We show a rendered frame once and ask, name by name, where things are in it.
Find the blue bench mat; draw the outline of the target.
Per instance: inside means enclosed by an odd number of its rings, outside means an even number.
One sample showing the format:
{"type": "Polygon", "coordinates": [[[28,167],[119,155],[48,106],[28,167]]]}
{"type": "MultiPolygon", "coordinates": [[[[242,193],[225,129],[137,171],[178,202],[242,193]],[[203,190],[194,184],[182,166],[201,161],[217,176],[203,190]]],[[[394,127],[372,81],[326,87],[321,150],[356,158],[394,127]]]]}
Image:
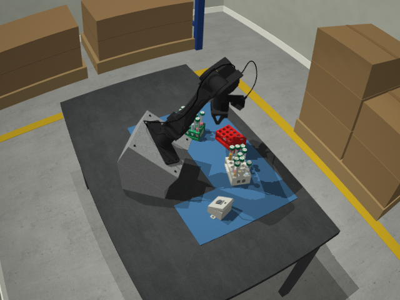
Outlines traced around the blue bench mat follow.
{"type": "Polygon", "coordinates": [[[211,102],[206,103],[198,112],[199,118],[200,112],[205,112],[205,132],[199,141],[191,140],[187,152],[215,190],[174,205],[199,245],[239,229],[297,199],[248,140],[245,160],[252,161],[250,183],[231,185],[224,165],[229,150],[215,140],[215,135],[217,130],[228,124],[238,130],[228,118],[216,125],[210,105],[211,102]],[[234,199],[231,210],[222,220],[212,219],[212,214],[208,213],[208,206],[218,196],[234,199]]]}

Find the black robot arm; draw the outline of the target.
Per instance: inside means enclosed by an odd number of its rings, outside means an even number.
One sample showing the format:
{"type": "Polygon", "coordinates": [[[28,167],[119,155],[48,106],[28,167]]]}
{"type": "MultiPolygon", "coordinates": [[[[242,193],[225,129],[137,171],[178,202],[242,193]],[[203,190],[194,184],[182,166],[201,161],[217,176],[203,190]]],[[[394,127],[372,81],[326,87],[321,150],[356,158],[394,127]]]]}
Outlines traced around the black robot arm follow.
{"type": "Polygon", "coordinates": [[[199,88],[198,86],[198,98],[197,90],[185,107],[177,113],[173,112],[170,114],[163,124],[154,122],[146,123],[146,127],[166,165],[180,161],[171,143],[174,140],[177,141],[190,129],[189,127],[194,122],[198,112],[210,99],[215,97],[218,100],[224,100],[227,98],[225,101],[221,101],[220,111],[229,111],[229,102],[238,110],[244,108],[244,95],[228,95],[239,86],[241,77],[243,77],[243,74],[239,70],[236,70],[231,65],[231,62],[224,57],[199,77],[202,84],[200,82],[199,86],[201,84],[201,87],[199,88]],[[230,65],[221,66],[222,64],[230,65]],[[217,67],[219,68],[216,69],[217,67]],[[216,70],[211,72],[214,69],[216,70]],[[207,78],[202,82],[205,77],[207,78]],[[195,102],[196,98],[197,101],[195,102]],[[180,117],[182,118],[179,119],[180,117]],[[176,119],[179,120],[173,121],[176,119]]]}

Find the white test tube rack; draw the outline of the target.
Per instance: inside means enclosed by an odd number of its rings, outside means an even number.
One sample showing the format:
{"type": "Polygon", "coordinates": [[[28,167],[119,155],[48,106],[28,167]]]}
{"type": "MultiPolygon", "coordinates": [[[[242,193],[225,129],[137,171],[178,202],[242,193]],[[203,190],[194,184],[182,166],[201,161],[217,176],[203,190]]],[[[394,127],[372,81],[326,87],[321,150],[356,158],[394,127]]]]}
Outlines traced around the white test tube rack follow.
{"type": "Polygon", "coordinates": [[[238,171],[237,177],[234,177],[234,173],[232,172],[233,163],[234,163],[234,157],[233,157],[233,159],[231,161],[228,160],[228,159],[229,159],[229,157],[225,157],[224,165],[225,165],[226,172],[227,172],[227,175],[228,175],[228,178],[229,178],[229,181],[230,181],[231,185],[235,186],[235,185],[250,183],[251,173],[249,172],[249,175],[245,175],[246,166],[247,166],[246,165],[246,160],[243,162],[243,166],[244,167],[242,167],[242,171],[241,172],[238,171]],[[232,163],[232,164],[230,164],[230,163],[232,163]]]}

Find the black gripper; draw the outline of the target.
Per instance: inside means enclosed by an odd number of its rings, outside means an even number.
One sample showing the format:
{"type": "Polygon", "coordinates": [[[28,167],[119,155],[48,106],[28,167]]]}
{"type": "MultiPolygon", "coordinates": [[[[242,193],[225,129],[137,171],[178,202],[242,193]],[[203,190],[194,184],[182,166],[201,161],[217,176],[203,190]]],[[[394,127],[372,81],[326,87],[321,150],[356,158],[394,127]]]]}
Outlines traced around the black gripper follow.
{"type": "Polygon", "coordinates": [[[216,123],[216,125],[219,125],[224,118],[228,118],[228,112],[227,111],[220,111],[221,101],[225,101],[226,99],[218,100],[216,98],[213,98],[211,100],[211,105],[210,105],[211,106],[211,116],[214,119],[214,122],[216,123]],[[217,115],[220,116],[218,121],[216,119],[217,115]]]}

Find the red rack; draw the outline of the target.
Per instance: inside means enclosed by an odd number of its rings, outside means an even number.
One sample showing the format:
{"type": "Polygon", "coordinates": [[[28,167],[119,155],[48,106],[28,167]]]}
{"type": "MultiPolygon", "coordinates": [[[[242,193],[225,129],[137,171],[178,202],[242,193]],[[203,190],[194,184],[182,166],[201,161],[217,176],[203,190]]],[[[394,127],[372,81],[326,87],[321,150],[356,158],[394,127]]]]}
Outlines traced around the red rack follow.
{"type": "Polygon", "coordinates": [[[224,126],[223,128],[216,131],[215,140],[221,143],[226,149],[229,149],[230,145],[235,146],[236,144],[246,145],[246,139],[242,134],[236,131],[230,125],[224,126]],[[234,134],[235,133],[235,134],[234,134]],[[240,136],[240,137],[238,137],[240,136]]]}

